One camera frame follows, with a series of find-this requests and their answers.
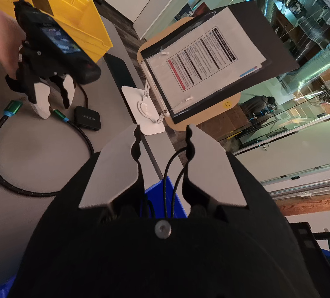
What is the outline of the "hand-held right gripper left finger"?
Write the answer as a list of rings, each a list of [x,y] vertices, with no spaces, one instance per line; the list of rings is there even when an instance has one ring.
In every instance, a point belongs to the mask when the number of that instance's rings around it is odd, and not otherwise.
[[[139,158],[141,129],[132,124],[110,140],[101,150],[93,168],[80,209],[131,205],[140,209],[145,193]]]

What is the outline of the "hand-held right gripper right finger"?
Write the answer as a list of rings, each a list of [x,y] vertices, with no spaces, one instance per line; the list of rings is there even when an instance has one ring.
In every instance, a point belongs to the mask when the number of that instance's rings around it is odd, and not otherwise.
[[[191,206],[245,208],[247,202],[225,149],[195,125],[186,128],[186,158],[182,194]]]

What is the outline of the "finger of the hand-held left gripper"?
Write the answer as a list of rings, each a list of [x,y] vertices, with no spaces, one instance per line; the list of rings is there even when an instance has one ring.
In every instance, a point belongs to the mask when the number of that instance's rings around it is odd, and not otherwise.
[[[34,112],[42,119],[46,120],[50,117],[49,95],[51,92],[50,86],[43,82],[34,83],[34,91],[36,103],[31,103]]]
[[[60,93],[63,106],[69,109],[75,95],[75,84],[69,74],[53,76],[53,87]]]

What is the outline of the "black hdmi hub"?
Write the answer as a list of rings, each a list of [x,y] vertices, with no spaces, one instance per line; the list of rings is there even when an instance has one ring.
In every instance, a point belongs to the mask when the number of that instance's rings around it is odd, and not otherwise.
[[[74,124],[80,128],[99,131],[101,129],[100,115],[94,110],[76,106],[74,110]]]

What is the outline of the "person's left hand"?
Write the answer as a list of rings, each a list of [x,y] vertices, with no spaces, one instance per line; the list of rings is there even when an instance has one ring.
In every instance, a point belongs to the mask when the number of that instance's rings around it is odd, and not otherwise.
[[[0,62],[8,76],[16,80],[19,48],[26,34],[17,21],[0,11]]]

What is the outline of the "yellow plastic bin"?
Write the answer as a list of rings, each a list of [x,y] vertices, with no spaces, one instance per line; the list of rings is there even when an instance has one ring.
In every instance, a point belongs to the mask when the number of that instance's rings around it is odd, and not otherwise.
[[[14,2],[0,0],[1,11],[15,19]],[[48,0],[54,19],[97,63],[113,47],[93,0]]]

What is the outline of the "blue plastic bin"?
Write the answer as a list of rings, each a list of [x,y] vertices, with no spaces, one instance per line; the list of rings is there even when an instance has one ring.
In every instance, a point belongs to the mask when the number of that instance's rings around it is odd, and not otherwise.
[[[172,202],[172,194],[174,190],[174,184],[171,179],[167,177],[166,179],[166,205],[167,205],[167,215],[171,216],[171,202]],[[156,219],[165,218],[164,214],[164,202],[163,202],[163,180],[154,184],[145,190],[145,196],[147,200],[151,202],[154,216]],[[174,218],[187,218],[187,214],[184,210],[184,207],[179,199],[178,194],[175,196],[174,203]]]

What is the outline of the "black flat pad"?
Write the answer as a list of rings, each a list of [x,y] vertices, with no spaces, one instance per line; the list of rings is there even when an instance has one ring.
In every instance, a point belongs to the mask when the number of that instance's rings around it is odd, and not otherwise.
[[[123,86],[136,88],[135,82],[124,60],[109,53],[105,53],[103,58],[120,91],[122,90]]]

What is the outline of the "cardboard box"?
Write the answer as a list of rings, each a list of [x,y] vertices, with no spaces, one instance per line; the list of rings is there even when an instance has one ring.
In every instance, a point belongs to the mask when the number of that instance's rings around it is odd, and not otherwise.
[[[239,105],[197,125],[199,129],[216,141],[221,141],[234,131],[249,124],[249,120]]]

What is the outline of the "white stand base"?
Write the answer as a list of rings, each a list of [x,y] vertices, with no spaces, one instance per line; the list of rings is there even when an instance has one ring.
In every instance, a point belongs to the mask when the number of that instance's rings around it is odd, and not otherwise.
[[[150,86],[146,83],[144,89],[122,86],[122,93],[144,135],[154,135],[165,132],[163,115],[159,115],[149,94]]]

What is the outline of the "instruction sheet display board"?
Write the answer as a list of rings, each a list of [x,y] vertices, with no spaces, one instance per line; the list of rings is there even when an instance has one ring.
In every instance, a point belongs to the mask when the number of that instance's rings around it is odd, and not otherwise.
[[[181,19],[145,42],[137,59],[177,131],[233,108],[242,91],[299,68],[255,1]]]

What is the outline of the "silver ventilation duct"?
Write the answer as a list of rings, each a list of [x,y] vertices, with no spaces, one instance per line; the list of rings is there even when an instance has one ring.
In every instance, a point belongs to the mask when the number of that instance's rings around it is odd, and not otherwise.
[[[307,41],[294,54],[298,62],[307,55],[314,45],[320,51],[299,69],[280,74],[279,81],[291,93],[301,91],[305,86],[329,70],[329,6],[324,0],[265,0],[264,16],[273,25],[275,12],[278,10],[291,23],[293,28],[300,28]]]

